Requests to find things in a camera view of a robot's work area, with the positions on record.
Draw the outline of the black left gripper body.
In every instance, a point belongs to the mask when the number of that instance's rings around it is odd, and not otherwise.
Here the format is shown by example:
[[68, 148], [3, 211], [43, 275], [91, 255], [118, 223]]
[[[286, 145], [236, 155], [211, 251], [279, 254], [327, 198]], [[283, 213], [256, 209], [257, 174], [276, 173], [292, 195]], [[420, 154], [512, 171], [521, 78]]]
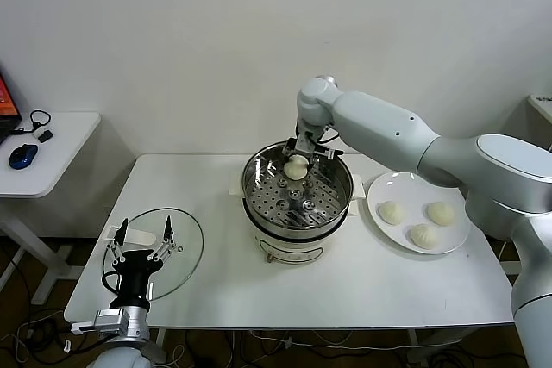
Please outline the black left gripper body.
[[147, 299], [147, 287], [150, 277], [163, 267], [160, 259], [148, 259], [152, 249], [131, 250], [123, 254], [124, 261], [114, 265], [114, 270], [121, 276], [121, 283], [111, 307], [124, 308], [134, 306], [150, 308]]

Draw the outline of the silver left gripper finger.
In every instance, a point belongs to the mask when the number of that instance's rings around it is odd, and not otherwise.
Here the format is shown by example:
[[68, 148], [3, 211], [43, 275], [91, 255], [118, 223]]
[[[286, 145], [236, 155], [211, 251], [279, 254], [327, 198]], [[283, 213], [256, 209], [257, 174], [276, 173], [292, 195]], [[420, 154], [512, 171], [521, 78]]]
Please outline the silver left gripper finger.
[[147, 261], [166, 261], [176, 248], [171, 216], [166, 218], [163, 240], [160, 245], [147, 256]]
[[125, 261], [125, 257], [122, 251], [124, 241], [126, 238], [126, 233], [128, 230], [129, 219], [125, 218], [122, 221], [121, 226], [116, 230], [114, 239], [108, 244], [108, 249], [112, 254], [112, 265], [116, 266]]

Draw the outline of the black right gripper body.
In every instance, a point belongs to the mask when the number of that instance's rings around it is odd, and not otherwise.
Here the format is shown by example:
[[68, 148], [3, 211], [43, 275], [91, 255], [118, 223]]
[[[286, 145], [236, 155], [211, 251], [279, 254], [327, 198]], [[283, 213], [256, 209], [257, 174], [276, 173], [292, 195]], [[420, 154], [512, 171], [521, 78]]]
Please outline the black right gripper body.
[[296, 137], [289, 145], [291, 155], [314, 157], [315, 155], [327, 156], [328, 148], [319, 141], [328, 131], [328, 127], [311, 126], [310, 124], [297, 124]]

